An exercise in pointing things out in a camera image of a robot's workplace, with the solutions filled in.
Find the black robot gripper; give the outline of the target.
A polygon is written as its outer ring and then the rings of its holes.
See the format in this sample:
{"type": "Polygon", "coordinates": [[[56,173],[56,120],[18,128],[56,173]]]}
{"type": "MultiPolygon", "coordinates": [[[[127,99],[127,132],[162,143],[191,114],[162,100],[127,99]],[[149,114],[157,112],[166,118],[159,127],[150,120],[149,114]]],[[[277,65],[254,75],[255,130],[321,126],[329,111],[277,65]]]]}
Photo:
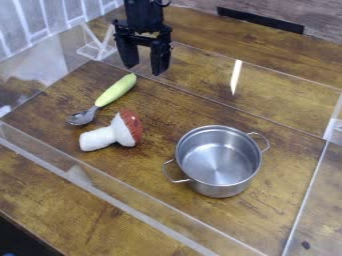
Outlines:
{"type": "Polygon", "coordinates": [[[138,45],[151,47],[153,74],[170,67],[171,27],[165,24],[163,9],[171,0],[125,0],[126,19],[112,21],[119,55],[127,68],[139,64],[138,45]]]}

